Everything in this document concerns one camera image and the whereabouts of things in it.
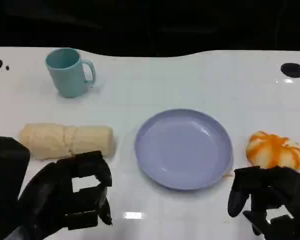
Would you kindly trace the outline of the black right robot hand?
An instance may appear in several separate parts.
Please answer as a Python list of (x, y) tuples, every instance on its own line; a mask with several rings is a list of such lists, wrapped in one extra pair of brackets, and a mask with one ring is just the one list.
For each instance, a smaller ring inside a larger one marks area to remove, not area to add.
[(267, 240), (299, 240), (300, 173), (279, 166), (235, 169), (227, 212), (243, 214)]

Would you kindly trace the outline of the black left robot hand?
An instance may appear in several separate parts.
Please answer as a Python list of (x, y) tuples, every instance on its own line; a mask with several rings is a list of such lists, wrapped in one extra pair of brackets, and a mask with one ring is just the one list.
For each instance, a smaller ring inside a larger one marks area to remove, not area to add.
[(107, 189), (112, 174), (101, 151), (76, 154), (43, 167), (18, 199), (18, 226), (7, 240), (44, 240), (61, 229), (111, 226)]

